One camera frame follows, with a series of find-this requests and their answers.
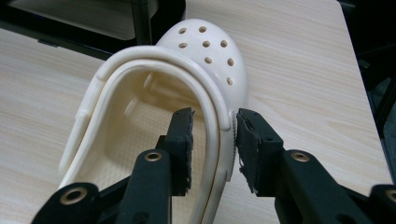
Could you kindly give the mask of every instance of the white clog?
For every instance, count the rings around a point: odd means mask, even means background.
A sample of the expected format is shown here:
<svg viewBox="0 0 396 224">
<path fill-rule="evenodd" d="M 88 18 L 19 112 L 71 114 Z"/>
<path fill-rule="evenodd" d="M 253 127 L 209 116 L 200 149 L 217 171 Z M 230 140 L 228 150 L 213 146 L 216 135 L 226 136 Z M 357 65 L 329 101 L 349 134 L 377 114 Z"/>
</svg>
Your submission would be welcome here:
<svg viewBox="0 0 396 224">
<path fill-rule="evenodd" d="M 172 199 L 172 219 L 211 223 L 233 170 L 235 114 L 247 97 L 233 40 L 207 21 L 182 21 L 156 46 L 124 49 L 99 68 L 64 150 L 60 187 L 84 181 L 103 189 L 130 175 L 136 156 L 166 134 L 172 114 L 191 107 L 192 186 Z"/>
</svg>

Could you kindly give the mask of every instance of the black metal rod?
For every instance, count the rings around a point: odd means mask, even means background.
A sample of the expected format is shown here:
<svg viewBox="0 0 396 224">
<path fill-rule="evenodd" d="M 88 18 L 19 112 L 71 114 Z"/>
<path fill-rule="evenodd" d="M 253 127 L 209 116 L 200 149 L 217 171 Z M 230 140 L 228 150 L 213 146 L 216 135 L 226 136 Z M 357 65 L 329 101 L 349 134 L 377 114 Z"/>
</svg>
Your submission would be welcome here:
<svg viewBox="0 0 396 224">
<path fill-rule="evenodd" d="M 152 45 L 149 0 L 131 0 L 136 45 Z"/>
</svg>

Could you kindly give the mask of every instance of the black frame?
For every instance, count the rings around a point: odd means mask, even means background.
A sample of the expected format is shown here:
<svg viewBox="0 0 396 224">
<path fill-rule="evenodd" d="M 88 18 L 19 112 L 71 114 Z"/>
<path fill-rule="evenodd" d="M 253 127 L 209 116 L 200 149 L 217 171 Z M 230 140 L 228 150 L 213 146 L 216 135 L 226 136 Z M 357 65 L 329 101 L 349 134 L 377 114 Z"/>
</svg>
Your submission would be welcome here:
<svg viewBox="0 0 396 224">
<path fill-rule="evenodd" d="M 136 46 L 136 43 L 139 42 L 136 41 L 136 38 L 120 40 L 41 17 L 10 7 L 8 5 L 9 2 L 0 1 L 0 28 L 30 36 L 37 39 L 40 43 L 71 49 L 105 60 L 117 51 Z M 169 28 L 184 19 L 185 8 L 185 0 L 160 1 L 157 12 L 149 20 L 152 44 L 157 43 Z"/>
</svg>

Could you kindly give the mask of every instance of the wooden table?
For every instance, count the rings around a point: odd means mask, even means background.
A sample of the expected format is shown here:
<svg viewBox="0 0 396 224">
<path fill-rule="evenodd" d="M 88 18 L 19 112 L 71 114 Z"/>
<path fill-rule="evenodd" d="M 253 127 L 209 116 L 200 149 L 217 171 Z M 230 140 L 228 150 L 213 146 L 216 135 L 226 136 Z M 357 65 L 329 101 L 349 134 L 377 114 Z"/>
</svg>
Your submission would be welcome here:
<svg viewBox="0 0 396 224">
<path fill-rule="evenodd" d="M 187 1 L 187 18 L 229 33 L 245 57 L 248 108 L 285 148 L 314 154 L 342 185 L 390 183 L 342 10 L 331 0 Z M 28 223 L 57 189 L 74 116 L 102 61 L 0 30 L 0 222 Z M 235 165 L 215 223 L 277 223 Z"/>
</svg>

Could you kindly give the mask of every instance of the dark floor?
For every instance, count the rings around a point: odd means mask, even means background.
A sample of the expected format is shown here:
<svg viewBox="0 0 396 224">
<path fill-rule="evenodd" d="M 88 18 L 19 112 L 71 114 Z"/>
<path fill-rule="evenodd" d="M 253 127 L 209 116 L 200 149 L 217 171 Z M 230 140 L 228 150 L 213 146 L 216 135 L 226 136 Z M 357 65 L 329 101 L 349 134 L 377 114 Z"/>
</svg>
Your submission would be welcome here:
<svg viewBox="0 0 396 224">
<path fill-rule="evenodd" d="M 375 89 L 368 92 L 370 105 L 373 108 L 379 104 L 382 95 L 385 92 L 386 87 L 390 82 L 390 78 L 383 81 Z M 392 177 L 393 183 L 396 180 L 396 105 L 393 106 L 389 113 L 387 122 L 384 127 L 384 139 L 381 140 L 382 148 L 387 157 L 389 171 Z"/>
</svg>

